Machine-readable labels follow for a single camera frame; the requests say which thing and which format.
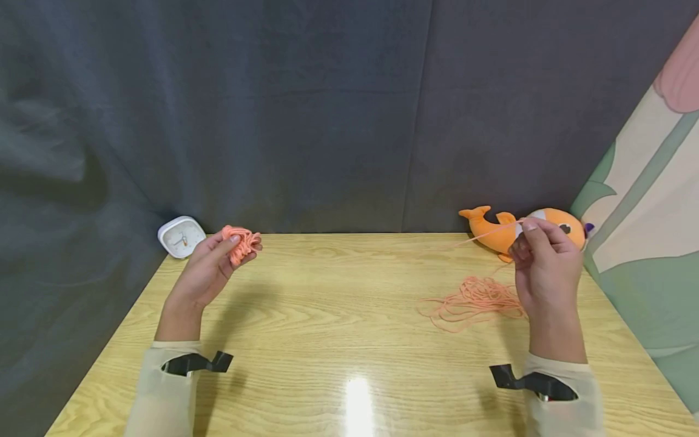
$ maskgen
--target wrist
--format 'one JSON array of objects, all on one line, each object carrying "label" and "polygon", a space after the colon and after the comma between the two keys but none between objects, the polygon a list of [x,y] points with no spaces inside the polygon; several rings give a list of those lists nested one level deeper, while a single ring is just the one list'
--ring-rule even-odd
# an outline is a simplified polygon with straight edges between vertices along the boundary
[{"label": "wrist", "polygon": [[160,314],[156,341],[197,341],[204,307],[193,301],[169,296]]},{"label": "wrist", "polygon": [[529,352],[556,361],[587,363],[577,311],[545,312],[531,317]]}]

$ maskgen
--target white clock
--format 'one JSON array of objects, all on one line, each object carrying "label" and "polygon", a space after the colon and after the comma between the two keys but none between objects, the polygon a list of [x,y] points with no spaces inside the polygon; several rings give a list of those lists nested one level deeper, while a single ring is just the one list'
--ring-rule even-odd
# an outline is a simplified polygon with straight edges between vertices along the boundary
[{"label": "white clock", "polygon": [[204,230],[188,215],[177,217],[158,229],[158,240],[175,258],[187,258],[200,241],[206,238]]}]

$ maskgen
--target clock face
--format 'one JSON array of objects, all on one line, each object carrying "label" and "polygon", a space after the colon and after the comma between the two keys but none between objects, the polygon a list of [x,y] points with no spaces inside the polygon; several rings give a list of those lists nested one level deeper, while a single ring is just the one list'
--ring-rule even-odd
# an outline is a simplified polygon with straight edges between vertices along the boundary
[{"label": "clock face", "polygon": [[163,234],[163,242],[170,253],[177,258],[185,258],[206,238],[199,225],[191,220],[177,223]]}]

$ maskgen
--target orange whale plush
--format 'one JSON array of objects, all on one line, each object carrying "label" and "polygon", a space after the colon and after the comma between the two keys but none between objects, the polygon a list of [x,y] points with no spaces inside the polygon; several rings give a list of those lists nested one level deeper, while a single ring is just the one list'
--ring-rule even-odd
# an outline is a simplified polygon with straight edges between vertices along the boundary
[{"label": "orange whale plush", "polygon": [[[514,243],[517,236],[521,234],[521,224],[517,223],[512,225],[512,223],[515,223],[517,219],[515,219],[510,213],[495,214],[495,216],[498,218],[499,224],[490,223],[484,217],[485,213],[488,211],[490,211],[490,206],[479,206],[475,209],[461,210],[459,211],[459,215],[468,219],[468,224],[471,227],[471,232],[473,233],[474,237],[484,235],[483,237],[479,238],[478,241],[483,243],[483,245],[487,246],[488,248],[498,252],[498,256],[504,262],[511,262],[512,258],[510,258],[510,256],[507,254],[507,250],[510,249],[510,246]],[[580,249],[582,249],[585,244],[586,232],[585,228],[582,226],[582,223],[580,223],[577,218],[565,211],[553,208],[543,208],[534,211],[527,217],[538,217],[557,224]]]}]

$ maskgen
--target orange string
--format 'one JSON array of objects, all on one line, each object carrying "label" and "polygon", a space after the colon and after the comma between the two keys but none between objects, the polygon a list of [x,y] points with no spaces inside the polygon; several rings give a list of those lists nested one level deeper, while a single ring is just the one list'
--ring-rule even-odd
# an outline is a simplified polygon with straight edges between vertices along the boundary
[{"label": "orange string", "polygon": [[[517,220],[516,222],[505,224],[494,231],[469,238],[457,245],[477,240],[522,221]],[[504,266],[507,266],[507,264],[499,267],[496,271],[499,271]],[[453,334],[463,331],[474,323],[492,320],[493,314],[502,314],[513,319],[526,318],[526,313],[517,298],[517,293],[512,291],[512,287],[511,285],[506,287],[493,278],[481,279],[475,276],[468,276],[463,280],[458,293],[451,294],[443,299],[421,299],[421,302],[439,303],[439,306],[429,314],[423,313],[419,308],[417,311],[421,315],[429,317],[432,324],[437,328]],[[456,329],[448,327],[449,324],[458,322],[462,322],[462,324]]]},{"label": "orange string", "polygon": [[228,255],[231,257],[231,264],[233,264],[235,267],[240,266],[240,263],[243,262],[243,258],[249,254],[258,252],[256,246],[262,242],[259,232],[253,234],[252,231],[249,231],[246,228],[226,225],[223,227],[223,229],[221,229],[221,234],[223,235],[224,239],[230,238],[234,235],[240,237],[240,242],[238,245],[228,253]]}]

